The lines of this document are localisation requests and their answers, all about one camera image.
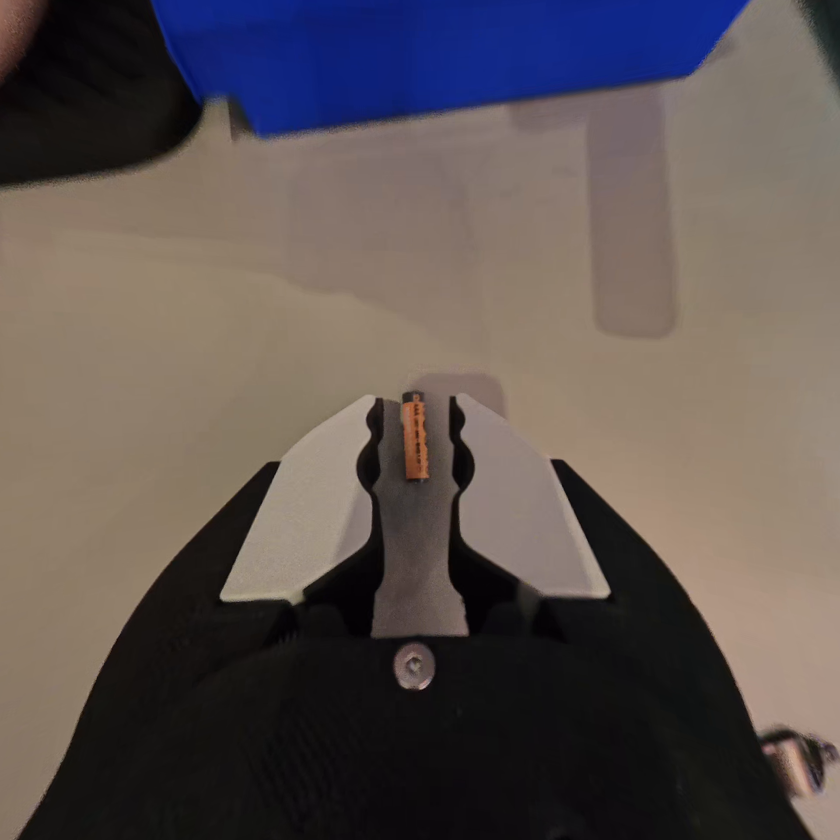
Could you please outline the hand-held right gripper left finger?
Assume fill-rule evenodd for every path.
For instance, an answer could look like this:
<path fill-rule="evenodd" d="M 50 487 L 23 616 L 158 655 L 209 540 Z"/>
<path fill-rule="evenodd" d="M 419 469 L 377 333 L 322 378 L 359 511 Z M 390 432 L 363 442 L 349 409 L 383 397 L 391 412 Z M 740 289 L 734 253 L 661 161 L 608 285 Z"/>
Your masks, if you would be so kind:
<path fill-rule="evenodd" d="M 220 593 L 224 603 L 301 603 L 306 590 L 363 549 L 373 501 L 359 462 L 375 442 L 377 400 L 364 395 L 282 457 Z"/>

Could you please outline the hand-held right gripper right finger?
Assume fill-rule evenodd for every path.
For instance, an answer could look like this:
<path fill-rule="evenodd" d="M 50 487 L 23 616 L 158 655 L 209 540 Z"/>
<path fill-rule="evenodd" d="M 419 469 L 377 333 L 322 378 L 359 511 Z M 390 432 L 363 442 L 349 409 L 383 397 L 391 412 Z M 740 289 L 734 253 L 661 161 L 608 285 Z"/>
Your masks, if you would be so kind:
<path fill-rule="evenodd" d="M 474 466 L 458 502 L 467 548 L 544 597 L 605 600 L 611 588 L 548 457 L 465 393 L 459 436 Z"/>

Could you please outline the orange black battery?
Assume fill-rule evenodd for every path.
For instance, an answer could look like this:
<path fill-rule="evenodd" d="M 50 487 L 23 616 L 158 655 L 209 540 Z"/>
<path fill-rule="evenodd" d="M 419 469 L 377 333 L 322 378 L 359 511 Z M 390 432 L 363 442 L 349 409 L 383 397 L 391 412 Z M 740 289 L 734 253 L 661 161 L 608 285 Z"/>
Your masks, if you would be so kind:
<path fill-rule="evenodd" d="M 430 474 L 423 392 L 410 391 L 402 395 L 401 417 L 406 480 L 424 482 Z"/>

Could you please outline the blue plastic bin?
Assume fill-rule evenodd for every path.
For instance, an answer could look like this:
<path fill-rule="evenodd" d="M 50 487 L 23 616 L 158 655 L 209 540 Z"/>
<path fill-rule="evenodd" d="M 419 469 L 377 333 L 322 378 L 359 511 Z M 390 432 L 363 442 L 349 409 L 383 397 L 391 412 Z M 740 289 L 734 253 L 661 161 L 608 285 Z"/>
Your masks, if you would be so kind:
<path fill-rule="evenodd" d="M 155 1 L 199 101 L 267 137 L 685 77 L 743 1 Z"/>

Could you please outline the person's left forearm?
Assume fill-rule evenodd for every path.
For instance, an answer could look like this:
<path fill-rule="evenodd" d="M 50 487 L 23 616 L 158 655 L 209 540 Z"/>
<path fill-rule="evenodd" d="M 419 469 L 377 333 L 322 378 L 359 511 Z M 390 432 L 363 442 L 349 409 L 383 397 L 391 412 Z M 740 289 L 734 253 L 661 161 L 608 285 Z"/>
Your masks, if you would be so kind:
<path fill-rule="evenodd" d="M 42 1 L 1 1 L 1 81 L 25 56 L 44 8 Z"/>

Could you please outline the silver metal clip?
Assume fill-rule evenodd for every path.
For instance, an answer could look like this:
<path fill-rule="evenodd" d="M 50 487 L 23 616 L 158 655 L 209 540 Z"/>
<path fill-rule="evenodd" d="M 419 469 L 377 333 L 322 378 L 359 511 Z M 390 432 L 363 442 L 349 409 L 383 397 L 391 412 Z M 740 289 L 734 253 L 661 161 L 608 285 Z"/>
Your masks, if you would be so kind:
<path fill-rule="evenodd" d="M 821 795 L 830 770 L 839 763 L 834 743 L 791 728 L 765 730 L 759 744 L 788 800 Z"/>

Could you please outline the black office chair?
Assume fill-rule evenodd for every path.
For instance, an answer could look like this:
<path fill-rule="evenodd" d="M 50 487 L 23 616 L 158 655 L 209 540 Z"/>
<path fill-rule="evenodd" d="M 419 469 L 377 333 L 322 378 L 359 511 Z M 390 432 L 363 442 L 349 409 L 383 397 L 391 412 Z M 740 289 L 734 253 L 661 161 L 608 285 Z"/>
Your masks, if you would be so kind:
<path fill-rule="evenodd" d="M 203 115 L 149 1 L 27 2 L 2 57 L 1 184 L 96 175 L 172 152 Z"/>

